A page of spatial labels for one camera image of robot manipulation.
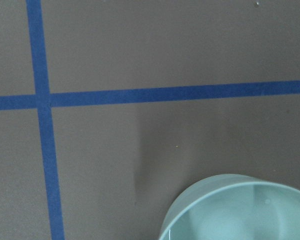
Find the light green ceramic bowl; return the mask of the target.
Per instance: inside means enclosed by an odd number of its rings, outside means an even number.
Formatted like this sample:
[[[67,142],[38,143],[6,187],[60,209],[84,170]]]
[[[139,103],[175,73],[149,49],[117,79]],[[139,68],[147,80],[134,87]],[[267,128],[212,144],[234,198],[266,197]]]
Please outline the light green ceramic bowl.
[[[161,240],[300,240],[300,190],[240,174],[186,188],[163,220]]]

